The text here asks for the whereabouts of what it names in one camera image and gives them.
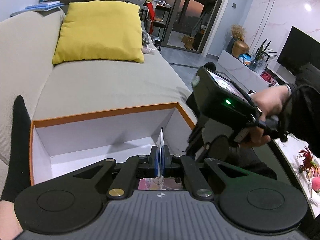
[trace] gray sofa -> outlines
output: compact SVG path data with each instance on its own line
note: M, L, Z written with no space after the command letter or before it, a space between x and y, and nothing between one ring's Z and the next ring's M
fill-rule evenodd
M0 193L10 158L12 107L22 95L31 120L168 102L189 89L156 50L145 63L85 60L52 66L64 14L26 12L0 22Z

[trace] white box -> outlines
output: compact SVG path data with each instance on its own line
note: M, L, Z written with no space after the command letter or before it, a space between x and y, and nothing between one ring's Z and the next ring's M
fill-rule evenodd
M171 154L185 154L194 123L179 103L137 106L34 120L30 133L31 185L106 158L117 163L149 155L161 127Z

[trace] checkered cushion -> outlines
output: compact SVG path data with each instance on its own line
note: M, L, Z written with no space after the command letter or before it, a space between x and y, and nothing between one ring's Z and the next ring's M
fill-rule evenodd
M150 44L148 33L144 28L144 23L142 21L141 21L141 29L142 29L142 45L144 46L144 45Z

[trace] person's arm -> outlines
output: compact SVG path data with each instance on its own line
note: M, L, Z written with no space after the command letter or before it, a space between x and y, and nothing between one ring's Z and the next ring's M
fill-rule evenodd
M251 95L252 100L262 111L260 120L265 121L267 116L279 114L289 95L290 92L286 85L267 88L261 92ZM241 147L259 147L271 140L270 136L263 136L263 129L258 127L252 127L250 129L250 136L251 140L249 142L242 143Z

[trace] black television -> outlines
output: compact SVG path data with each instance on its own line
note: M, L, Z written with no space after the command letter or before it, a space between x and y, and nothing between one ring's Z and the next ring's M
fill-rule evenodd
M320 43L292 26L277 62L294 75L308 62L320 69Z

